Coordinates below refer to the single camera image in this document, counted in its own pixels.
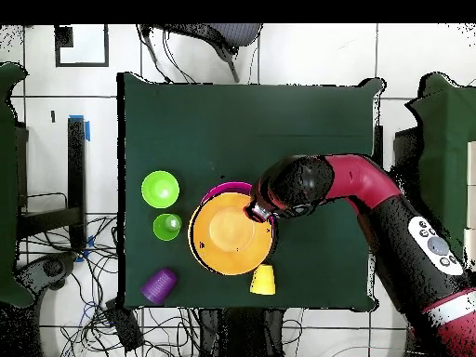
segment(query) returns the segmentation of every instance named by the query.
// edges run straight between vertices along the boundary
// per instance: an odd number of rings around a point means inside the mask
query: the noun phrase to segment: yellow cup
[[[274,285],[274,273],[269,264],[260,264],[253,272],[253,280],[249,287],[251,293],[271,296],[276,292]]]

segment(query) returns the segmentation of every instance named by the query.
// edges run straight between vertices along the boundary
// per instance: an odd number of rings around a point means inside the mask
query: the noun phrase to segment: yellow plate
[[[189,245],[202,265],[224,275],[238,275],[255,269],[269,254],[271,224],[246,217],[243,208],[249,201],[247,195],[224,192],[195,210]]]

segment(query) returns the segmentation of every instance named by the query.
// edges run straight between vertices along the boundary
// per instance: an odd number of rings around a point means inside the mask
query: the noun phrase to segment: white box
[[[467,268],[476,271],[476,229],[465,229],[465,249],[468,255]]]
[[[476,185],[476,141],[468,142],[468,184]]]
[[[468,229],[476,229],[476,185],[468,185],[468,204],[466,227]]]

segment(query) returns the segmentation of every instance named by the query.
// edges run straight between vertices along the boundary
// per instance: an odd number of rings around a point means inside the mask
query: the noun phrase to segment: green bowl
[[[149,174],[141,186],[142,197],[154,208],[168,208],[179,197],[179,183],[166,171],[154,171]]]
[[[152,228],[155,236],[162,241],[173,240],[180,232],[182,221],[179,216],[174,214],[162,214],[155,218]]]

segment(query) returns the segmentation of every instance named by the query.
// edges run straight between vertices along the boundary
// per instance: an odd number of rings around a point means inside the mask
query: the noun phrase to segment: table
[[[119,209],[126,212],[127,307],[150,306],[140,287],[168,267],[178,282],[167,307],[373,309],[368,246],[345,201],[279,221],[270,259],[274,296],[249,292],[252,272],[230,277],[203,268],[188,247],[187,227],[212,187],[231,180],[253,183],[287,155],[370,155],[380,79],[360,86],[158,85],[124,73],[118,84],[118,92],[125,92],[118,108],[126,120],[126,202]],[[159,169],[180,185],[180,196],[168,209],[148,206],[140,193],[144,178]],[[152,233],[153,220],[165,212],[183,220],[171,242]]]
[[[19,183],[15,114],[10,107],[11,89],[22,81],[26,72],[15,63],[0,63],[0,157],[2,159],[3,190],[0,193],[0,302],[26,307],[32,295],[13,277],[17,254],[17,215],[19,213]]]
[[[418,162],[421,199],[448,233],[453,252],[464,260],[468,142],[476,140],[476,89],[431,73],[422,78],[418,98],[407,105],[419,120],[416,135],[425,147]]]

